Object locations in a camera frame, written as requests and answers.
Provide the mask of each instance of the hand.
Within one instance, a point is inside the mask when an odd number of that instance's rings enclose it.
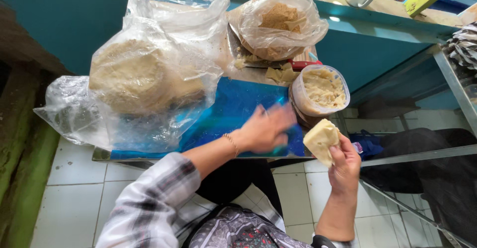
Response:
[[[361,158],[346,136],[340,134],[341,149],[330,147],[334,165],[328,170],[331,191],[337,194],[356,194],[358,190]]]
[[[252,117],[241,129],[230,133],[240,152],[266,153],[280,145],[287,145],[288,135],[284,133],[297,122],[290,103],[273,105],[265,111],[257,106]]]

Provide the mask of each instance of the food container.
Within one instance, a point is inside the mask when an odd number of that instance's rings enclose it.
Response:
[[[331,73],[334,74],[335,79],[341,80],[343,84],[343,93],[345,95],[345,103],[342,108],[325,108],[315,103],[313,100],[311,100],[308,97],[305,90],[305,86],[303,84],[303,74],[307,71],[313,71],[313,70],[329,70]],[[331,66],[326,66],[326,65],[309,65],[305,67],[301,71],[300,75],[293,82],[292,92],[293,92],[293,98],[295,100],[295,104],[297,105],[299,110],[303,112],[303,114],[312,116],[312,117],[328,116],[330,114],[335,113],[336,111],[343,110],[350,103],[350,92],[343,78],[343,75],[340,74],[336,69],[332,68]]]

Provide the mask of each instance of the pastry dough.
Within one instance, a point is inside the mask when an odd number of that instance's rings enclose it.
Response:
[[[329,148],[340,144],[340,131],[327,119],[322,119],[304,137],[303,143],[315,157],[330,168],[333,158]]]
[[[304,72],[303,85],[308,97],[320,107],[342,109],[346,103],[342,81],[326,68]]]
[[[204,95],[195,68],[167,64],[167,53],[130,39],[105,48],[91,63],[89,88],[118,113],[147,115]]]

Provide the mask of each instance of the gold bracelet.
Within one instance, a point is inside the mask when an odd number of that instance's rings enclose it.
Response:
[[[239,148],[237,147],[237,144],[235,144],[234,140],[232,139],[232,136],[230,136],[229,133],[225,133],[224,135],[222,135],[222,137],[227,138],[232,143],[232,145],[234,145],[234,147],[235,147],[235,157],[237,157],[238,154],[239,154]]]

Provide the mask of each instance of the clear plastic bag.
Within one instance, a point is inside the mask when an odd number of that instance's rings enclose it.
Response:
[[[301,23],[300,33],[272,28],[260,28],[263,14],[277,5],[296,8]],[[320,19],[313,0],[250,0],[228,13],[230,26],[242,45],[254,55],[269,61],[290,59],[315,45],[328,31],[328,22]]]
[[[158,22],[127,16],[92,56],[89,90],[113,149],[170,152],[214,103],[222,73]]]
[[[88,95],[89,76],[62,76],[46,89],[46,104],[33,111],[66,140],[111,150],[106,124]]]
[[[177,42],[199,49],[223,67],[229,5],[230,0],[128,0],[126,16],[159,21]]]

